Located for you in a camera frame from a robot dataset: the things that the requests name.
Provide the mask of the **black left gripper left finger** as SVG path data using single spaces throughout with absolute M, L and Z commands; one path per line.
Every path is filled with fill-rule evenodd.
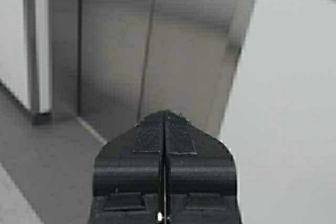
M 110 140 L 93 167 L 89 223 L 160 223 L 164 112 Z

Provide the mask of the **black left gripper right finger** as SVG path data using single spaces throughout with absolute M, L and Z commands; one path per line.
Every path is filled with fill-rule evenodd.
M 170 223 L 241 223 L 232 154 L 218 139 L 166 111 Z

